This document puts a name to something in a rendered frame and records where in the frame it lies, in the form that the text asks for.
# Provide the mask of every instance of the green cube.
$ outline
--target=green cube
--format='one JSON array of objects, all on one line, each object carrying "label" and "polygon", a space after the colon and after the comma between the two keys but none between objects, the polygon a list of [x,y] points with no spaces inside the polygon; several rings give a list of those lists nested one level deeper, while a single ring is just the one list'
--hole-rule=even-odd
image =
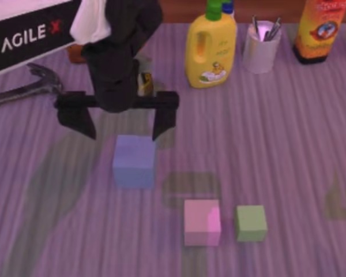
[{"label": "green cube", "polygon": [[268,232],[265,211],[262,205],[237,206],[235,224],[237,240],[240,242],[263,241]]}]

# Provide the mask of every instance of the yellow bottle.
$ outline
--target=yellow bottle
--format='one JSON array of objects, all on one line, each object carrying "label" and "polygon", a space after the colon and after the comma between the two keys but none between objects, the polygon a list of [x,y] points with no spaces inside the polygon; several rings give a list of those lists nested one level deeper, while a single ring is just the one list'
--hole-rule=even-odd
[{"label": "yellow bottle", "polygon": [[185,71],[190,85],[207,88],[228,78],[235,58],[236,22],[222,13],[221,0],[208,0],[206,14],[187,34]]}]

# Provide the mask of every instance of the yellow object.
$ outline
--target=yellow object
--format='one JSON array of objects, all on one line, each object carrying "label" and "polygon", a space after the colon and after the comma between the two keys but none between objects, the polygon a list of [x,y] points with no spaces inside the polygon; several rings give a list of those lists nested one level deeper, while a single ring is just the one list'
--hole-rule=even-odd
[{"label": "yellow object", "polygon": [[191,24],[187,34],[185,71],[194,88],[219,85],[225,82],[232,70],[236,22],[221,11],[216,20],[213,18],[213,14],[208,16],[208,12],[200,16]]},{"label": "yellow object", "polygon": [[294,45],[301,63],[325,61],[345,12],[346,0],[306,1]]}]

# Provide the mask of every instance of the pink cube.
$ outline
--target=pink cube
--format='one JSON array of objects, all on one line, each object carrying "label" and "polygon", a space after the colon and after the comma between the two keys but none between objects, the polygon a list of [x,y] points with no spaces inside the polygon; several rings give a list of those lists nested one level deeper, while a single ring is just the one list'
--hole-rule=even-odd
[{"label": "pink cube", "polygon": [[185,245],[218,246],[219,200],[185,200]]}]

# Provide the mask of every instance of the blue cube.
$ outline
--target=blue cube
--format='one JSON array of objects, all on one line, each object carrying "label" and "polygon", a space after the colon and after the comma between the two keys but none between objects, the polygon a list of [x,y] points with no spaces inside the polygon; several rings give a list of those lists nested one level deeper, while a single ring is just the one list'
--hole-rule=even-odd
[{"label": "blue cube", "polygon": [[151,137],[120,135],[113,160],[114,181],[120,188],[154,187],[156,145]]}]

